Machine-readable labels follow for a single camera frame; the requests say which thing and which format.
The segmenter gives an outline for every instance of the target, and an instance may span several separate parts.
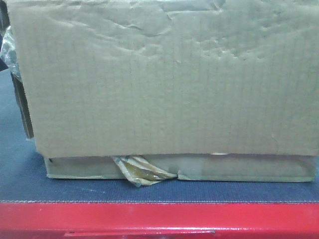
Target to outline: red shelf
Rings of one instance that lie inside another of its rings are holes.
[[[0,203],[3,239],[319,238],[319,204]]]

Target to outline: blue surface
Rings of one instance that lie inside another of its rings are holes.
[[[136,188],[126,180],[48,179],[34,143],[25,140],[9,72],[0,72],[0,201],[319,202],[314,183],[169,180]]]

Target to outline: torn tape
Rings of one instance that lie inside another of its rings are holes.
[[[112,156],[112,159],[124,176],[137,187],[150,186],[177,177],[177,174],[155,167],[142,156]]]

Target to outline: corrugated cardboard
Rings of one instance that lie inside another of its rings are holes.
[[[316,171],[315,158],[309,156],[182,154],[145,159],[181,180],[308,182]],[[50,178],[125,178],[110,157],[54,158],[45,165]]]
[[[318,154],[317,1],[7,4],[47,158]]]

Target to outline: brown cardboard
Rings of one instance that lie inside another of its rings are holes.
[[[7,5],[47,158],[318,154],[316,1]]]

